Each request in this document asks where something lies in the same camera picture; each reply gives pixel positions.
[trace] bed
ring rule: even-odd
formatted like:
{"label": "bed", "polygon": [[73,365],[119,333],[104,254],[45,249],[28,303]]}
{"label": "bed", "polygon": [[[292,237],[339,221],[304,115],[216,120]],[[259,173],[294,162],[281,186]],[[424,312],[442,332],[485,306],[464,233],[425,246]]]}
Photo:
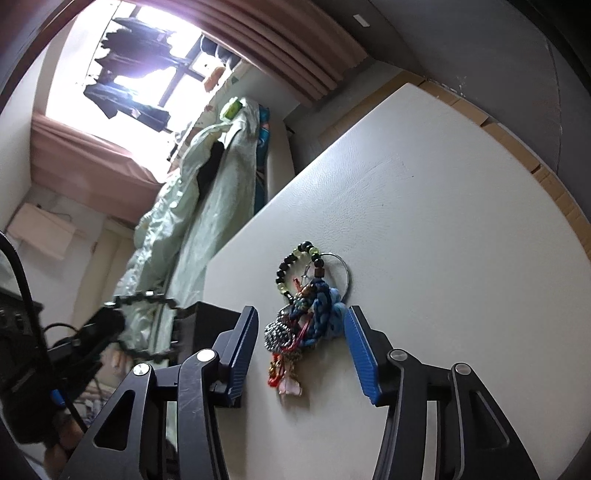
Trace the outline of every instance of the bed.
{"label": "bed", "polygon": [[[294,177],[285,125],[268,108],[242,99],[244,107],[234,121],[220,123],[219,99],[227,98],[226,85],[231,82],[224,82],[188,129],[186,137],[192,139],[181,143],[180,168],[140,220],[134,233],[137,250],[115,294],[152,290],[176,299],[181,307],[200,300],[209,260]],[[225,149],[203,195],[194,179],[216,141]],[[139,303],[125,313],[128,323],[121,339],[126,345],[151,352],[168,348],[169,309]]]}

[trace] blue rope knot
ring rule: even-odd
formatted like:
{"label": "blue rope knot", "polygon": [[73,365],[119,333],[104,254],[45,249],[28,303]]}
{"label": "blue rope knot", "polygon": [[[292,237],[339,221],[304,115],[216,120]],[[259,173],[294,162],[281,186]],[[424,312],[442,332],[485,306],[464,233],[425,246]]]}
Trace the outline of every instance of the blue rope knot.
{"label": "blue rope knot", "polygon": [[316,299],[312,304],[314,316],[301,342],[302,347],[315,345],[321,338],[331,340],[342,336],[347,311],[336,288],[330,288],[322,278],[314,278],[311,283],[316,287]]}

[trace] blue gripper pad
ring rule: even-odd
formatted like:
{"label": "blue gripper pad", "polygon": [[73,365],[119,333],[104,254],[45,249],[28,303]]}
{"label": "blue gripper pad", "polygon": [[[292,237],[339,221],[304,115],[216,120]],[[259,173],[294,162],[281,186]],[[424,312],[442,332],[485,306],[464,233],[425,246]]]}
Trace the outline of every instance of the blue gripper pad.
{"label": "blue gripper pad", "polygon": [[228,399],[234,399],[242,395],[246,373],[251,363],[252,351],[258,335],[258,312],[253,307],[246,307],[238,320],[235,331],[242,328],[235,354],[230,363],[228,378]]}
{"label": "blue gripper pad", "polygon": [[380,370],[388,364],[387,355],[392,349],[387,337],[382,332],[372,330],[361,308],[352,306],[345,316],[345,338],[363,394],[369,397],[373,405],[385,404],[386,392],[380,382]]}

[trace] wall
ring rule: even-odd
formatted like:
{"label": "wall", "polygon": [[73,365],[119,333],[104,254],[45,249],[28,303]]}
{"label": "wall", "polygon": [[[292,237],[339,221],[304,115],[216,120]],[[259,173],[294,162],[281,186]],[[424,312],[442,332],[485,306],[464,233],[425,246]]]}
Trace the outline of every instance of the wall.
{"label": "wall", "polygon": [[72,20],[62,28],[47,46],[43,66],[41,67],[41,73],[39,74],[39,81],[37,82],[35,102],[33,103],[33,110],[43,115],[46,114],[47,102],[49,101],[49,93],[56,72],[57,63],[60,60],[61,52],[64,49],[66,40],[68,39],[75,22],[76,19]]}
{"label": "wall", "polygon": [[162,178],[170,166],[166,162],[172,148],[167,142],[170,136],[122,113],[108,119],[83,94],[89,64],[118,6],[118,1],[96,0],[76,17],[53,75],[50,69],[47,72],[52,82],[45,114],[130,150],[140,165]]}
{"label": "wall", "polygon": [[[376,60],[385,61],[416,74],[423,67],[392,24],[370,0],[313,0],[334,18]],[[369,24],[362,26],[353,16]]]}
{"label": "wall", "polygon": [[326,149],[319,141],[319,135],[327,127],[400,71],[393,65],[373,62],[313,108],[301,105],[293,110],[285,124],[295,132],[290,138],[295,172],[301,172]]}
{"label": "wall", "polygon": [[31,114],[44,57],[45,51],[27,71],[0,114],[0,229],[6,227],[31,186]]}
{"label": "wall", "polygon": [[223,105],[232,97],[248,97],[269,107],[281,119],[300,104],[286,87],[256,67],[251,67],[230,87],[226,95],[220,98],[220,104]]}
{"label": "wall", "polygon": [[[39,204],[48,212],[70,215],[72,223],[83,235],[80,236],[77,232],[62,261],[42,254],[25,242],[15,242],[33,299],[44,306],[41,324],[47,326],[54,322],[69,323],[78,288],[103,228],[105,215],[38,185],[32,186],[25,201]],[[5,277],[0,280],[4,281],[3,286],[18,291],[14,282],[8,283]],[[47,332],[47,342],[51,345],[69,334],[71,332],[68,329],[56,327]]]}
{"label": "wall", "polygon": [[[343,8],[340,0],[315,1],[386,61],[404,66],[396,48],[408,47],[421,66],[409,70],[448,86],[515,132],[591,216],[591,97],[555,46],[508,1],[371,0],[386,22],[366,0],[346,0]],[[351,2],[371,27],[350,23]]]}

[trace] black bracket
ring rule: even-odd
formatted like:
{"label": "black bracket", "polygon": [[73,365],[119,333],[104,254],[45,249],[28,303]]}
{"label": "black bracket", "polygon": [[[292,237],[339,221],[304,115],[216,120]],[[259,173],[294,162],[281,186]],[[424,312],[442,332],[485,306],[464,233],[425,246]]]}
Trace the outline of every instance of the black bracket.
{"label": "black bracket", "polygon": [[[212,313],[215,308],[209,306]],[[183,480],[228,480],[215,407],[239,406],[258,334],[253,307],[235,313],[234,328],[218,331],[181,365],[136,365],[106,403],[72,454],[63,480],[166,478],[167,402],[177,402],[178,474]],[[211,334],[216,318],[195,323]]]}
{"label": "black bracket", "polygon": [[420,480],[427,402],[437,401],[436,480],[540,480],[525,447],[482,381],[466,364],[424,365],[393,349],[351,307],[345,336],[363,393],[388,418],[374,480]]}

